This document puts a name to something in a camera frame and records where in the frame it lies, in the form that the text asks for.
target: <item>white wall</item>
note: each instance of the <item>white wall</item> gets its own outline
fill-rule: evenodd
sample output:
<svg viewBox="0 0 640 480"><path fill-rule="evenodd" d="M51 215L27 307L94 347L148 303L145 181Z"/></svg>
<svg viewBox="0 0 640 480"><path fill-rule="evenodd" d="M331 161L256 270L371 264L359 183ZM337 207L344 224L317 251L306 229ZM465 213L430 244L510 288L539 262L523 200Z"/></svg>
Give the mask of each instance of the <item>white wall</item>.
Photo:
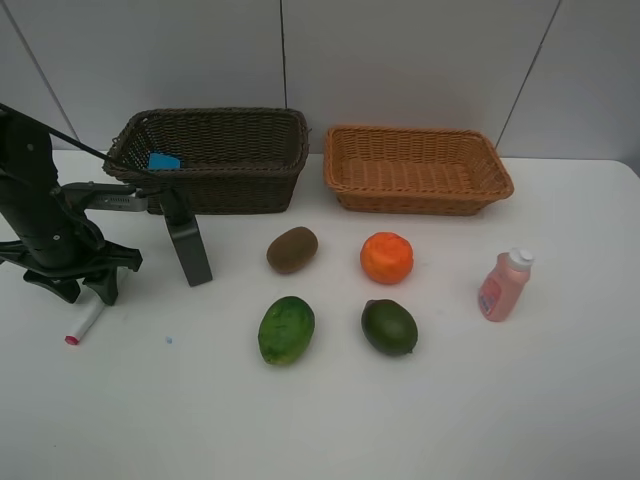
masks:
<svg viewBox="0 0 640 480"><path fill-rule="evenodd" d="M499 150L640 167L639 119L640 2L564 0Z"/></svg>
<svg viewBox="0 0 640 480"><path fill-rule="evenodd" d="M72 135L1 3L0 102ZM55 144L65 147L61 142Z"/></svg>
<svg viewBox="0 0 640 480"><path fill-rule="evenodd" d="M80 139L163 107L284 106L278 0L8 0Z"/></svg>
<svg viewBox="0 0 640 480"><path fill-rule="evenodd" d="M336 123L473 128L494 142L557 0L283 0L289 106Z"/></svg>

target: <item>bottle cap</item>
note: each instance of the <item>bottle cap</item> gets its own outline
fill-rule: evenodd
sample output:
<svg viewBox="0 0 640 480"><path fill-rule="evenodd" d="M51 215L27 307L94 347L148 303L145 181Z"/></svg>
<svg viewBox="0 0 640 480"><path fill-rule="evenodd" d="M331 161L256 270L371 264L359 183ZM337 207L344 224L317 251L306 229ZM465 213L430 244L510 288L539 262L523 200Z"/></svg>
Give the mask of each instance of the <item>bottle cap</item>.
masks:
<svg viewBox="0 0 640 480"><path fill-rule="evenodd" d="M526 248L512 248L509 250L509 256L507 257L509 266L520 272L530 270L533 260L533 254Z"/></svg>

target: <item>wicker basket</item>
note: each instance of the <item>wicker basket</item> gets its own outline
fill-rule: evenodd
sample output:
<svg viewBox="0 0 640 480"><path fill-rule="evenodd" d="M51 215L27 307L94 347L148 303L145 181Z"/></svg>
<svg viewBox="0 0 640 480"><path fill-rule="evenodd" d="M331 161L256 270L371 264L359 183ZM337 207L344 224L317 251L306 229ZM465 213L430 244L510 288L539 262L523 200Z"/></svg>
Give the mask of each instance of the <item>wicker basket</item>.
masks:
<svg viewBox="0 0 640 480"><path fill-rule="evenodd" d="M129 121L108 155L147 169L149 155L162 153L180 159L181 168L150 170L159 180L106 162L103 168L149 192L173 181L194 213L273 213L289 206L308 151L307 124L295 110L151 110ZM148 211L162 213L157 195Z"/></svg>
<svg viewBox="0 0 640 480"><path fill-rule="evenodd" d="M324 179L360 212L474 215L513 193L491 142L469 130L332 128Z"/></svg>

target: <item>white marker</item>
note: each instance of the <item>white marker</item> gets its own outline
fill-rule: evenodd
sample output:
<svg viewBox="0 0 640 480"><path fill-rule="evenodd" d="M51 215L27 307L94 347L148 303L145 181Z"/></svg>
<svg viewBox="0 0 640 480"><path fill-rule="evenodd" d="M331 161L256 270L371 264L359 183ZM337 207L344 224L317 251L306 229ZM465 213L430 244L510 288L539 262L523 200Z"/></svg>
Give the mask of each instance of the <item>white marker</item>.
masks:
<svg viewBox="0 0 640 480"><path fill-rule="evenodd" d="M122 283L129 274L128 268L118 269L118 289L122 286ZM98 295L94 295L91 299L82 306L80 309L79 320L71 329L71 332L64 337L64 341L69 345L77 345L87 333L87 330L91 328L91 325L98 319L104 307L106 305L100 300Z"/></svg>

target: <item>bottle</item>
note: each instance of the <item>bottle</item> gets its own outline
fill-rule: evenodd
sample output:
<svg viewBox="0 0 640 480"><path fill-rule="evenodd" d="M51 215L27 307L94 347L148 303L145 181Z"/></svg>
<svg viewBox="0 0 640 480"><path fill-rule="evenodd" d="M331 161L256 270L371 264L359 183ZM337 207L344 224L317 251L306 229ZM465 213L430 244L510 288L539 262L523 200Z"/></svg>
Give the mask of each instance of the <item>bottle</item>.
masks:
<svg viewBox="0 0 640 480"><path fill-rule="evenodd" d="M478 294L478 306L487 320L503 322L515 307L531 277L533 255L524 248L512 248L498 255Z"/></svg>

